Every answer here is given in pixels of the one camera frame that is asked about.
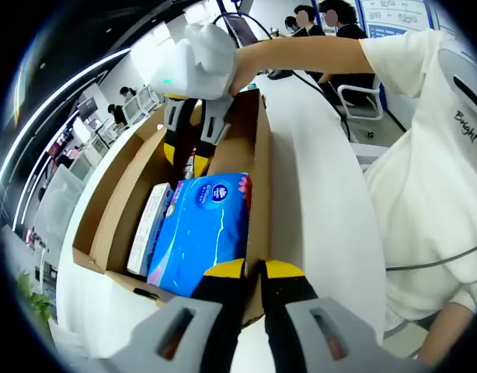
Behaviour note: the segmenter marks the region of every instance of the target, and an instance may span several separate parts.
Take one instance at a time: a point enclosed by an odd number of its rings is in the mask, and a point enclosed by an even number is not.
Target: green plant
[[[30,283],[30,274],[23,271],[19,274],[16,281],[16,287],[19,295],[30,305],[31,309],[47,323],[50,318],[50,301],[46,295],[36,294],[31,291],[33,285]]]

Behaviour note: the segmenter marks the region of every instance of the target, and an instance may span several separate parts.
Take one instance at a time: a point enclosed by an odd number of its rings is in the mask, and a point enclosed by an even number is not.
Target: white desk
[[[272,82],[262,76],[256,84],[266,96],[273,132],[273,256],[303,268],[320,297],[345,305],[373,326],[381,341],[383,250],[366,183],[340,120],[317,92],[295,77]],[[98,180],[98,169],[87,189]],[[89,198],[83,197],[73,214],[76,220]],[[72,219],[72,231],[75,224]],[[109,278],[74,265],[73,236],[68,232],[61,254],[58,322],[80,334],[91,354],[109,356],[157,308]],[[274,371],[264,319],[242,331],[232,371]]]

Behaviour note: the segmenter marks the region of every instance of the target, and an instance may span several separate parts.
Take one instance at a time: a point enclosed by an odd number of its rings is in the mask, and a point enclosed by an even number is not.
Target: small white package
[[[128,258],[127,269],[131,273],[147,277],[155,244],[172,197],[173,191],[168,183],[158,184],[152,189],[138,223]]]

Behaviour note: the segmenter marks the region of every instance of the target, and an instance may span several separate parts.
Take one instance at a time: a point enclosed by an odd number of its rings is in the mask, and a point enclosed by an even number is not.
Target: open cardboard box
[[[191,120],[194,124],[199,122],[200,113],[197,106]],[[207,174],[251,176],[246,260],[252,268],[259,259],[270,257],[271,247],[271,133],[259,90],[237,95],[227,117],[232,125],[217,146]],[[130,291],[168,302],[174,294],[147,284],[126,268],[152,187],[166,182],[174,187],[178,181],[164,155],[165,130],[157,131],[157,124],[163,121],[164,107],[154,112],[110,164],[76,232],[73,258],[78,265],[104,273]],[[244,322],[263,314],[259,283],[253,286],[256,290],[246,306]]]

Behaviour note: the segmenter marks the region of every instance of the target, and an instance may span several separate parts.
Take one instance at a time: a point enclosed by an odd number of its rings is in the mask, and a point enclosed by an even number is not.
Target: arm
[[[319,83],[319,84],[328,83],[328,82],[333,78],[333,76],[334,76],[334,74],[325,73],[325,74],[323,74],[323,76],[318,80],[318,83]]]
[[[230,92],[235,95],[265,68],[371,73],[358,40],[342,37],[283,37],[237,50],[238,69]]]
[[[458,303],[447,304],[433,322],[418,353],[418,360],[431,366],[439,363],[472,321],[472,317],[473,312],[467,307]]]

